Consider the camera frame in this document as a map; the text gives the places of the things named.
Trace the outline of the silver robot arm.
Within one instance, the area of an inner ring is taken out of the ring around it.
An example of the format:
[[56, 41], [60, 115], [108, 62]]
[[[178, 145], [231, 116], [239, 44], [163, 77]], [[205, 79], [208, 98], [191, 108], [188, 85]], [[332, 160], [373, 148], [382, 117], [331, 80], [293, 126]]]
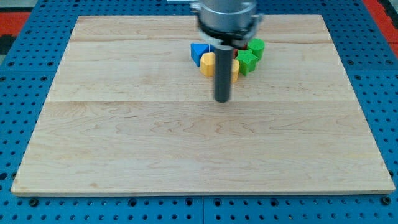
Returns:
[[263, 15], [256, 0], [197, 0], [190, 3], [200, 36], [215, 48], [214, 99], [226, 103], [231, 94], [234, 49], [257, 33]]

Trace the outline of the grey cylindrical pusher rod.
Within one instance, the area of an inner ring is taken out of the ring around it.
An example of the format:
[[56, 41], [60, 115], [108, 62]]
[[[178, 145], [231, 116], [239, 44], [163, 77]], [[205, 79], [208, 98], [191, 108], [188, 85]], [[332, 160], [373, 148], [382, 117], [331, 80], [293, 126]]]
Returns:
[[233, 48], [215, 48], [214, 99], [226, 103], [231, 93]]

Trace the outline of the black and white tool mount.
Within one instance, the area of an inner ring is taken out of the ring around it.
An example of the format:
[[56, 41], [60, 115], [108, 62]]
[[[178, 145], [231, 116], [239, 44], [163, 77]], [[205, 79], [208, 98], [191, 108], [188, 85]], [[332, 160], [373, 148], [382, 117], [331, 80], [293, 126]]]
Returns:
[[241, 16], [216, 16], [201, 18], [197, 16], [200, 37], [218, 49], [243, 48], [256, 36], [263, 14], [255, 14], [246, 18]]

